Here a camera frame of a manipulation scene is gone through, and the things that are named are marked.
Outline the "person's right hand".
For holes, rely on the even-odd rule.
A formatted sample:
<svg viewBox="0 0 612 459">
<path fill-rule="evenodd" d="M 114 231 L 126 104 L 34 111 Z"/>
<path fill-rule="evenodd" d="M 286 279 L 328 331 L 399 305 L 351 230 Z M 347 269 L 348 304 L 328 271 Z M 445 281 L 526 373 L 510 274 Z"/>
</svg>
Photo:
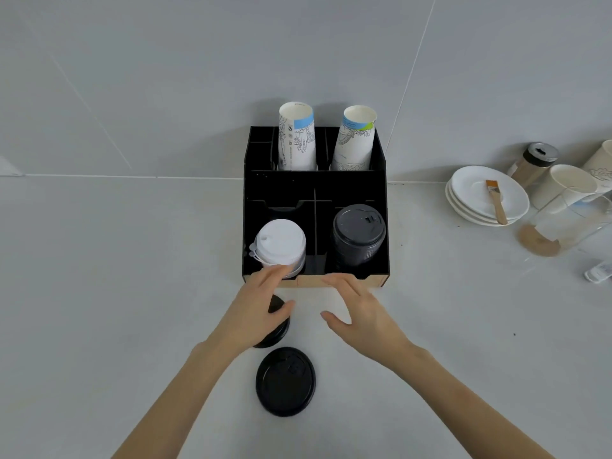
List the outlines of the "person's right hand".
<svg viewBox="0 0 612 459">
<path fill-rule="evenodd" d="M 366 285 L 351 274 L 332 273 L 324 282 L 337 290 L 351 322 L 351 335 L 339 336 L 360 354 L 398 371 L 402 362 L 417 351 Z"/>
</svg>

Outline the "person's left hand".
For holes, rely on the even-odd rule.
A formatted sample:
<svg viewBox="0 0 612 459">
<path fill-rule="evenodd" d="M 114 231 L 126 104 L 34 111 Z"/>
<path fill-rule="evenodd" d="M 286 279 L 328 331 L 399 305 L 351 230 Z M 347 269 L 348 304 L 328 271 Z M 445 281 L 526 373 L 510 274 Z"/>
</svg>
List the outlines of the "person's left hand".
<svg viewBox="0 0 612 459">
<path fill-rule="evenodd" d="M 290 271 L 291 266 L 277 264 L 249 277 L 207 338 L 206 346 L 226 359 L 235 359 L 273 331 L 275 327 L 268 325 L 269 304 Z"/>
</svg>

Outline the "black cup lid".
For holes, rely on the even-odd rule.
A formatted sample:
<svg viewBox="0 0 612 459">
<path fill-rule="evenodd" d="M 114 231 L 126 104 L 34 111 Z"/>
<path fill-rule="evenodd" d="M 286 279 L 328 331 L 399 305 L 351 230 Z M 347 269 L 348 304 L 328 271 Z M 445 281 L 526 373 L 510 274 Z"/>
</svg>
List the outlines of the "black cup lid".
<svg viewBox="0 0 612 459">
<path fill-rule="evenodd" d="M 268 313 L 274 314 L 277 310 L 282 308 L 284 304 L 285 304 L 285 301 L 279 296 L 274 294 L 269 304 Z M 272 347 L 276 345 L 287 334 L 289 326 L 290 326 L 290 317 L 288 317 L 281 324 L 279 324 L 273 331 L 268 333 L 264 339 L 262 339 L 258 344 L 254 346 L 254 348 L 263 349 L 263 348 Z"/>
<path fill-rule="evenodd" d="M 259 402 L 277 417 L 292 417 L 306 409 L 316 386 L 316 371 L 310 358 L 301 350 L 288 346 L 266 355 L 255 379 Z"/>
</svg>

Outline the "person's left forearm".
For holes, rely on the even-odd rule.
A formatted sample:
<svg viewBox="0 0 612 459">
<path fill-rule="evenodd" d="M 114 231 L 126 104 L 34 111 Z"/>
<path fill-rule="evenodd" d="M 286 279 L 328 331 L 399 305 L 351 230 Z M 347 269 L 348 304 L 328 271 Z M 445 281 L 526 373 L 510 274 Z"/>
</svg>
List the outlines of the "person's left forearm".
<svg viewBox="0 0 612 459">
<path fill-rule="evenodd" d="M 212 389 L 241 352 L 229 341 L 197 344 L 111 459 L 177 459 Z"/>
</svg>

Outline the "person's right forearm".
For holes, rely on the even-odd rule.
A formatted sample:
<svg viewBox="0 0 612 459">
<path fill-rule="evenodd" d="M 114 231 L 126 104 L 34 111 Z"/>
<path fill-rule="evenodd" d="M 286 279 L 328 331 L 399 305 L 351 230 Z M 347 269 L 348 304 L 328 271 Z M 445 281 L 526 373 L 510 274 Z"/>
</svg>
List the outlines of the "person's right forearm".
<svg viewBox="0 0 612 459">
<path fill-rule="evenodd" d="M 472 459 L 555 459 L 423 348 L 399 347 L 381 364 L 420 395 Z"/>
</svg>

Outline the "stack of white cup lids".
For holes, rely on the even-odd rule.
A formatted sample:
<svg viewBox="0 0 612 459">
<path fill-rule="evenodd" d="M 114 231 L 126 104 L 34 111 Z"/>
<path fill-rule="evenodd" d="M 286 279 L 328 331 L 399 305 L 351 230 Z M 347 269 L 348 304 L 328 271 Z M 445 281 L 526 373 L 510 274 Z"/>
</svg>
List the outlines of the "stack of white cup lids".
<svg viewBox="0 0 612 459">
<path fill-rule="evenodd" d="M 249 246 L 249 256 L 264 267 L 291 266 L 284 278 L 295 278 L 305 265 L 307 238 L 295 222 L 276 219 L 266 223 Z"/>
</svg>

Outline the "stack of black cup lids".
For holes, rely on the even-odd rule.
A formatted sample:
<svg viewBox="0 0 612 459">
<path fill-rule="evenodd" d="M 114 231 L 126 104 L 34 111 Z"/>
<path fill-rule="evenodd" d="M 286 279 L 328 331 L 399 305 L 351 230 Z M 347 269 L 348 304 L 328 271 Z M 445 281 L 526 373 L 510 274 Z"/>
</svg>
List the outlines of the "stack of black cup lids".
<svg viewBox="0 0 612 459">
<path fill-rule="evenodd" d="M 384 216 L 367 204 L 338 211 L 332 222 L 331 255 L 338 271 L 356 270 L 373 260 L 387 235 Z"/>
</svg>

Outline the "black cup and lid organizer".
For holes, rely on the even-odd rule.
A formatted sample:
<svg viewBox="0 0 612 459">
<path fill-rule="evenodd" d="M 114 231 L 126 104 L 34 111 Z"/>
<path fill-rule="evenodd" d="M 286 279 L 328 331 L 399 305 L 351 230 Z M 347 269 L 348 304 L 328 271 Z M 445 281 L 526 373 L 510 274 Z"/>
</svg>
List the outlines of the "black cup and lid organizer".
<svg viewBox="0 0 612 459">
<path fill-rule="evenodd" d="M 342 208 L 365 204 L 375 208 L 389 228 L 386 157 L 375 131 L 367 171 L 330 171 L 338 127 L 315 128 L 317 170 L 279 171 L 279 128 L 252 126 L 244 158 L 242 277 L 262 269 L 249 255 L 257 233 L 271 220 L 287 218 L 305 233 L 305 264 L 280 288 L 326 288 L 330 272 L 356 276 L 368 288 L 381 288 L 390 277 L 389 233 L 373 258 L 354 269 L 341 269 L 333 257 L 332 223 Z"/>
</svg>

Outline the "tall printed paper cup stack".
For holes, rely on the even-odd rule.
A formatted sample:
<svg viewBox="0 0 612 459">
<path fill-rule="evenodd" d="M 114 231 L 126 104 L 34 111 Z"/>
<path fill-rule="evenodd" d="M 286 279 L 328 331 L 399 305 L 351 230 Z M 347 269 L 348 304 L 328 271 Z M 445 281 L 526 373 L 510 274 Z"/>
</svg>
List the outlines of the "tall printed paper cup stack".
<svg viewBox="0 0 612 459">
<path fill-rule="evenodd" d="M 313 108 L 291 101 L 279 108 L 280 171 L 317 170 L 315 120 Z"/>
</svg>

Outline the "leaning printed paper cup stack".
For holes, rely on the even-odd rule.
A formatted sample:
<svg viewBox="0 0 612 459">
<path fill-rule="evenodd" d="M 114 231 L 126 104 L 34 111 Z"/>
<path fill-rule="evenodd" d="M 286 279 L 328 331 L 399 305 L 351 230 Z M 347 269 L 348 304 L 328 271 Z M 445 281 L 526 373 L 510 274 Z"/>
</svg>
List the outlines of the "leaning printed paper cup stack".
<svg viewBox="0 0 612 459">
<path fill-rule="evenodd" d="M 365 105 L 344 110 L 330 170 L 369 170 L 377 117 L 377 113 Z"/>
</svg>

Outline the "brown shaker jar grey lid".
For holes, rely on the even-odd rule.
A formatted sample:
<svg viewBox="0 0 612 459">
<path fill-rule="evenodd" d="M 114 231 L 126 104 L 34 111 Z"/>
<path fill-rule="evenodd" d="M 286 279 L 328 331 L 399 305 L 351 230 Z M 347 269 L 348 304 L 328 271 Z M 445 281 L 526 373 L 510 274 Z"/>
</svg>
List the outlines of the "brown shaker jar grey lid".
<svg viewBox="0 0 612 459">
<path fill-rule="evenodd" d="M 559 159 L 557 148 L 544 142 L 532 142 L 507 171 L 507 175 L 526 189 Z"/>
</svg>

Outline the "clear glass pitcher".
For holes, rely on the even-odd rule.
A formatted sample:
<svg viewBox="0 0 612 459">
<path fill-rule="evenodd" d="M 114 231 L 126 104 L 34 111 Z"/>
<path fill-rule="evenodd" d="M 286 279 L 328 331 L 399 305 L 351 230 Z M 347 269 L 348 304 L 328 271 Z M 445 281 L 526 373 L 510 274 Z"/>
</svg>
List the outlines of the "clear glass pitcher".
<svg viewBox="0 0 612 459">
<path fill-rule="evenodd" d="M 564 188 L 520 222 L 518 244 L 535 256 L 554 258 L 612 226 L 612 200 L 599 194 L 588 197 L 576 186 Z"/>
</svg>

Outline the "white printed paper cup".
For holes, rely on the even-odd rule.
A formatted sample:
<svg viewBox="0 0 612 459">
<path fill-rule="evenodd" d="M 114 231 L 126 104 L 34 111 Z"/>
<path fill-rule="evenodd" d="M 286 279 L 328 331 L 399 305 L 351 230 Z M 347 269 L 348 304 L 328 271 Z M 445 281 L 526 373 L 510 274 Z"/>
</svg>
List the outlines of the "white printed paper cup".
<svg viewBox="0 0 612 459">
<path fill-rule="evenodd" d="M 597 182 L 597 193 L 612 191 L 612 139 L 602 142 L 599 149 L 581 167 Z"/>
</svg>

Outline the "wooden handled pastry brush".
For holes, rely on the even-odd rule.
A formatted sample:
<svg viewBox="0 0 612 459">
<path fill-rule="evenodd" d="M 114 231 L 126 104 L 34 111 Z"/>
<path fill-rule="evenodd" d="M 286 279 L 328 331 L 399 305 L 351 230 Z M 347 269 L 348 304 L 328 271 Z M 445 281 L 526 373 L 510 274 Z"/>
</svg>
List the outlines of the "wooden handled pastry brush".
<svg viewBox="0 0 612 459">
<path fill-rule="evenodd" d="M 490 195 L 490 198 L 492 199 L 495 219 L 500 225 L 503 225 L 503 226 L 508 225 L 509 222 L 506 216 L 506 212 L 502 205 L 501 190 L 499 189 L 498 181 L 486 180 L 485 184 L 488 190 L 488 194 Z"/>
</svg>

